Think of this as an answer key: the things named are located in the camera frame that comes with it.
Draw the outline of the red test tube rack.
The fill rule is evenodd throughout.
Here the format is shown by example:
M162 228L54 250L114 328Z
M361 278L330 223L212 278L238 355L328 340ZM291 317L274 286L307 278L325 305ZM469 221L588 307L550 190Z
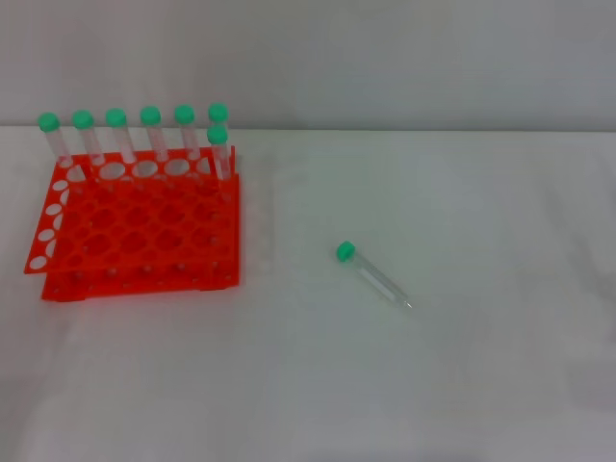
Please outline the red test tube rack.
M45 276L41 297L216 291L241 279L241 177L218 179L211 148L133 164L108 152L55 165L24 271Z

